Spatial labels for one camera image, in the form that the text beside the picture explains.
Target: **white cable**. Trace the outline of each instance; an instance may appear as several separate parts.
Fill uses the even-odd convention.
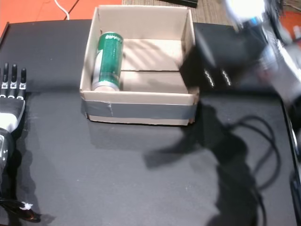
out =
[[[69,16],[69,13],[67,12],[67,10],[64,9],[63,7],[61,7],[61,5],[58,4],[57,0],[55,0],[55,3],[56,3],[56,5],[57,5],[57,6],[58,6],[58,7],[66,14],[67,20],[70,20],[70,16]]]

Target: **robot finger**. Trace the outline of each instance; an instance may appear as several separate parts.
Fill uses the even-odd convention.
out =
[[[17,99],[24,100],[26,95],[26,68],[22,68],[21,70],[21,81],[19,86],[19,92]]]
[[[11,83],[10,83],[10,89],[9,89],[9,98],[15,98],[16,97],[16,89],[17,89],[17,65],[13,64],[12,66],[12,72],[11,72]]]
[[[8,63],[4,64],[3,79],[0,90],[0,97],[6,97],[8,92]]]

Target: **white sticker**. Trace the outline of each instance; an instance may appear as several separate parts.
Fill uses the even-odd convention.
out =
[[[103,60],[103,50],[100,50],[97,53],[97,57],[96,57],[96,60],[95,60],[94,73],[93,73],[93,83],[99,82],[100,69],[101,69],[101,66],[102,66],[102,60]]]

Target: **orange floor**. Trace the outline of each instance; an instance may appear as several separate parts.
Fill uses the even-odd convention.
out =
[[[67,11],[76,0],[57,0]],[[79,0],[70,13],[70,19],[90,19],[97,5],[121,5],[122,0]],[[6,22],[21,23],[30,21],[63,20],[65,14],[54,0],[1,0],[0,34]]]

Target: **box flap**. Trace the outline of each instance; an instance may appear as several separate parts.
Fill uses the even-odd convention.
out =
[[[98,8],[102,32],[124,39],[181,40],[188,9],[164,6],[103,6]]]

